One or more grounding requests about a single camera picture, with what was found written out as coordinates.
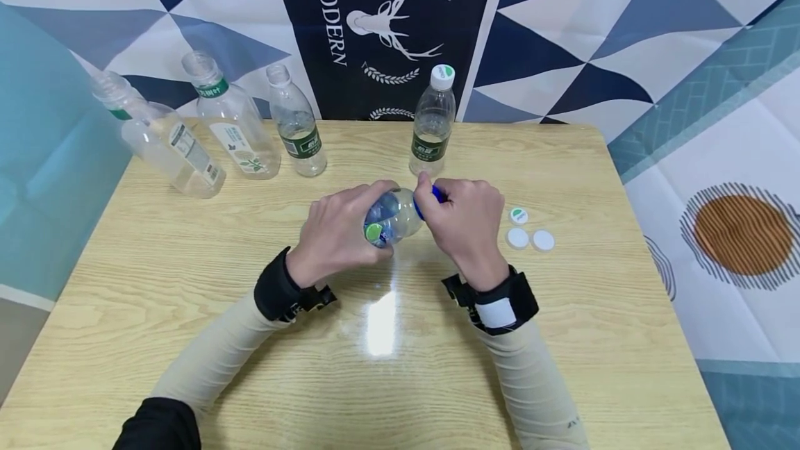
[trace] plastic water bottle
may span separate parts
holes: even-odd
[[[301,176],[322,174],[328,165],[311,104],[300,87],[292,83],[289,70],[279,62],[267,67],[269,112],[278,124],[294,170]]]
[[[211,198],[220,191],[225,171],[174,109],[149,103],[114,72],[92,77],[91,88],[94,97],[120,121],[122,141],[166,176],[175,189],[196,198]]]
[[[415,176],[422,171],[438,176],[445,166],[447,140],[455,121],[454,80],[455,70],[451,65],[434,66],[431,85],[419,98],[408,164]]]
[[[433,196],[439,203],[447,201],[437,187],[433,187]],[[383,249],[414,235],[423,220],[425,218],[414,200],[414,192],[406,187],[398,187],[384,193],[369,208],[364,219],[364,236],[370,244]]]
[[[214,58],[202,51],[183,56],[183,68],[200,97],[198,117],[211,130],[233,164],[247,178],[273,178],[281,152],[269,135],[253,98],[228,83]]]

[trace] wooden table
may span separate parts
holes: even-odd
[[[376,178],[415,185],[411,124],[319,127],[320,177],[284,155],[276,178],[247,181],[225,161],[206,201],[132,160],[0,409],[0,448],[109,449],[169,362],[296,242],[311,201]],[[595,129],[457,124],[444,175],[489,180],[528,230],[554,234],[552,252],[512,250],[504,217],[498,243],[532,283],[593,449],[728,448]],[[490,359],[439,283],[451,262],[425,228],[397,249],[253,355],[202,423],[205,449],[511,447]]]

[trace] hand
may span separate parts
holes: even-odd
[[[470,287],[488,292],[509,276],[508,262],[498,249],[498,232],[506,199],[485,181],[438,178],[446,196],[439,203],[431,193],[431,178],[422,172],[414,198],[433,239],[467,279]]]
[[[311,204],[297,246],[286,254],[286,269],[300,288],[326,276],[389,259],[394,249],[378,249],[364,236],[367,211],[394,181],[375,181],[322,197]]]

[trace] black wrist brace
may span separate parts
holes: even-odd
[[[286,270],[286,247],[262,271],[253,295],[258,311],[271,322],[291,322],[300,311],[324,308],[336,301],[331,288],[300,288]]]
[[[516,330],[539,312],[525,273],[517,273],[511,265],[508,268],[509,277],[489,292],[462,283],[458,273],[442,280],[451,299],[467,308],[472,324],[489,335]]]

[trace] beige arm sleeve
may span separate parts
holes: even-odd
[[[478,332],[497,369],[503,397],[525,450],[586,450],[586,433],[533,319],[514,332]]]
[[[178,399],[200,419],[253,351],[288,325],[265,319],[253,291],[248,292],[186,346],[159,378],[151,397]]]

